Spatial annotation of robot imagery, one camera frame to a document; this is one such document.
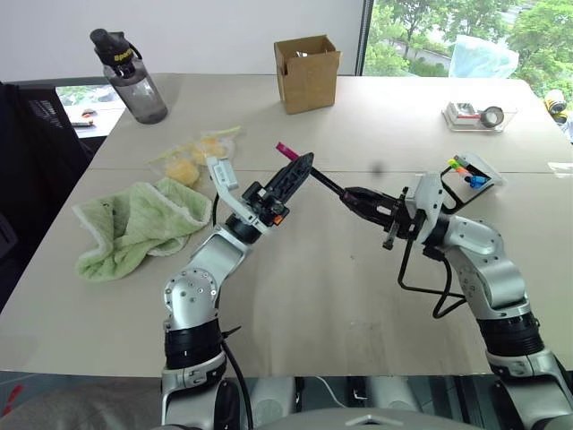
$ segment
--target water bottle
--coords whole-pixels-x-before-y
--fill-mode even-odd
[[[104,75],[135,119],[142,124],[155,124],[165,118],[167,107],[143,65],[141,54],[125,39],[124,33],[97,29],[91,32],[90,39],[104,65]]]

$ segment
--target black chair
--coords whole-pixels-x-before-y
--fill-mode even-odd
[[[0,311],[89,159],[54,87],[0,82]]]

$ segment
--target black bottle cap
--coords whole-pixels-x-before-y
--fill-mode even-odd
[[[104,65],[124,65],[132,61],[132,45],[125,39],[122,31],[107,32],[104,29],[96,29],[91,32],[90,39]]]

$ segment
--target open cardboard box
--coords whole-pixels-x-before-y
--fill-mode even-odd
[[[340,52],[326,35],[275,42],[275,57],[278,92],[287,113],[334,104]]]

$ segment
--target green towel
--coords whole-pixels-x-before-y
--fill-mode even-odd
[[[121,193],[73,206],[73,212],[98,245],[80,256],[78,274],[101,282],[132,272],[146,255],[181,250],[189,235],[209,222],[211,202],[165,178],[155,186],[140,182]]]

